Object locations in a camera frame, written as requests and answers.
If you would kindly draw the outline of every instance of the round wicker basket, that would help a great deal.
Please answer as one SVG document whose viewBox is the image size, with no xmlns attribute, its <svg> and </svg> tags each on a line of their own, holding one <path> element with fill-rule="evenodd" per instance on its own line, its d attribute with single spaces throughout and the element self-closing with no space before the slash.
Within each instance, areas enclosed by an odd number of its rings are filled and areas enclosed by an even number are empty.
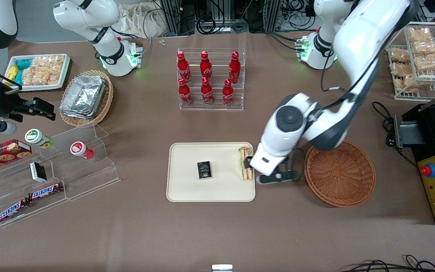
<svg viewBox="0 0 435 272">
<path fill-rule="evenodd" d="M 349 141 L 328 151 L 310 148 L 305 178 L 321 200 L 340 208 L 362 205 L 372 195 L 376 184 L 370 158 Z"/>
</svg>

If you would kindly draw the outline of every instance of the blue package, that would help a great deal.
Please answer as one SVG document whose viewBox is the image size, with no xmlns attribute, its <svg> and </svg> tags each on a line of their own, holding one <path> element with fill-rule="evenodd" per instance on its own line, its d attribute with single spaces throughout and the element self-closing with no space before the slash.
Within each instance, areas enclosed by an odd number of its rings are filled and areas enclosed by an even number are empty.
<svg viewBox="0 0 435 272">
<path fill-rule="evenodd" d="M 17 60 L 16 67 L 18 67 L 20 70 L 24 70 L 31 65 L 31 62 L 33 62 L 32 59 Z"/>
<path fill-rule="evenodd" d="M 14 78 L 14 82 L 18 83 L 19 85 L 23 85 L 23 71 L 19 71 L 16 74 L 16 77 Z"/>
</svg>

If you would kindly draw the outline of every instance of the oval wicker basket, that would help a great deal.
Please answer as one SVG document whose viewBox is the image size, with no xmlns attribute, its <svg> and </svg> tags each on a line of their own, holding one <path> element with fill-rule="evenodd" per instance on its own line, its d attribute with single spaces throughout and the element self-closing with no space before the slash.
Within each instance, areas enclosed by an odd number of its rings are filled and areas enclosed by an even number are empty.
<svg viewBox="0 0 435 272">
<path fill-rule="evenodd" d="M 100 100 L 100 104 L 97 110 L 97 115 L 93 119 L 83 119 L 83 118 L 66 116 L 62 112 L 60 112 L 60 116 L 62 116 L 63 121 L 69 125 L 81 126 L 91 121 L 93 121 L 95 124 L 98 124 L 107 115 L 108 110 L 110 109 L 110 105 L 112 104 L 112 98 L 114 98 L 114 87 L 112 86 L 112 82 L 110 82 L 108 76 L 101 71 L 95 71 L 95 70 L 86 71 L 77 76 L 100 76 L 103 79 L 105 79 L 106 81 L 105 89 L 103 90 L 103 95 L 102 95 L 102 99 Z M 65 88 L 62 101 L 65 99 L 65 96 L 68 93 L 68 89 L 71 86 L 71 83 L 74 82 L 76 77 L 74 77 Z"/>
</svg>

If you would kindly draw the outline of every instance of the wicker basket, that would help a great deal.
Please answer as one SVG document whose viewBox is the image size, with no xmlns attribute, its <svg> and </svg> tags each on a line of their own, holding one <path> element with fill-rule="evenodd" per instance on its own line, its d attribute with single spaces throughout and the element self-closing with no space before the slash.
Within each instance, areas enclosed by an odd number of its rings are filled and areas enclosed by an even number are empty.
<svg viewBox="0 0 435 272">
<path fill-rule="evenodd" d="M 91 121 L 93 121 L 95 124 L 98 124 L 104 119 L 104 117 L 108 113 L 108 110 L 110 109 L 110 105 L 112 103 L 112 98 L 114 97 L 114 87 L 112 86 L 112 83 L 110 82 L 110 79 L 108 78 L 108 76 L 101 71 L 95 71 L 95 70 L 86 71 L 86 72 L 79 74 L 78 76 L 100 76 L 101 78 L 105 79 L 105 81 L 106 81 L 105 82 L 106 83 L 105 89 L 103 90 L 104 93 L 102 95 L 102 99 L 100 100 L 100 104 L 99 104 L 99 107 L 97 110 L 97 115 L 93 119 L 83 119 L 83 118 L 66 116 L 62 112 L 60 112 L 60 116 L 62 116 L 62 119 L 63 119 L 63 121 L 65 121 L 65 123 L 70 124 L 70 125 L 74 125 L 74 126 L 81 126 L 81 125 L 84 125 L 84 124 L 89 123 Z M 76 77 L 74 77 L 70 81 L 70 83 L 67 85 L 65 92 L 63 93 L 62 101 L 65 99 L 65 96 L 68 92 L 68 89 L 71 86 L 71 83 L 74 82 Z"/>
<path fill-rule="evenodd" d="M 370 158 L 349 141 L 329 151 L 310 148 L 305 177 L 321 200 L 340 208 L 362 205 L 372 195 L 376 184 Z"/>
</svg>

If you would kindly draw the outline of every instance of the white bottle with green cap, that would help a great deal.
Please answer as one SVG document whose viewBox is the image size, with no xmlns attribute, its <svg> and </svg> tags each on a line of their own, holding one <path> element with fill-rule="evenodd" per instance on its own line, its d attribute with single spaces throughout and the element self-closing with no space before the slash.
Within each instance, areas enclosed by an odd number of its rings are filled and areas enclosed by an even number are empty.
<svg viewBox="0 0 435 272">
<path fill-rule="evenodd" d="M 46 136 L 41 130 L 32 128 L 26 132 L 25 140 L 28 143 L 40 146 L 42 148 L 50 148 L 53 145 L 53 139 Z"/>
</svg>

